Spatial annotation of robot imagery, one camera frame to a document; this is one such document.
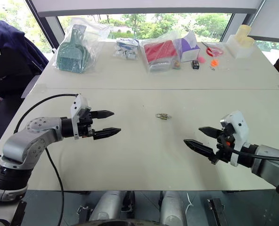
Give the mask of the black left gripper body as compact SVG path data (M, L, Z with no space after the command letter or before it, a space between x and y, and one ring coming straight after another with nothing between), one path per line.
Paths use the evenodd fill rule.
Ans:
M94 130L91 128L93 119L91 115L91 109L81 109L78 113L79 122L77 123L78 135L80 137L93 137Z

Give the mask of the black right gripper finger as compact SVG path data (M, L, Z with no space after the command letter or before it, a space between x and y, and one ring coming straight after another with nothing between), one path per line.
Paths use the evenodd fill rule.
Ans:
M198 142L193 139L184 139L183 142L194 152L206 157L213 165L217 164L218 157L213 152L213 149L203 145L203 143Z
M222 133L221 129L216 129L216 128L213 128L213 127L200 127L198 129L199 129L199 131L201 131L202 133L204 133L208 137L211 137L211 138L214 138L214 139L217 139Z

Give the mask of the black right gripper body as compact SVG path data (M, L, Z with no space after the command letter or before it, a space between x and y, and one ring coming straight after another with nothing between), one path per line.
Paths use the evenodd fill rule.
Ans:
M218 129L216 132L218 148L216 155L221 161L226 163L231 162L231 156L235 146L234 132L235 130L231 123L228 123L223 130Z

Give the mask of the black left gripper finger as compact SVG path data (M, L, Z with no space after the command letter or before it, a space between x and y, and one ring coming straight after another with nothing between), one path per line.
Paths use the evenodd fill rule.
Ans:
M92 119L104 119L114 115L113 112L108 110L91 111L90 114Z
M98 140L98 139L104 139L104 138L108 138L111 136L114 136L115 134L119 133L121 131L121 129L119 128L105 128L102 130L92 130L92 137L94 140Z

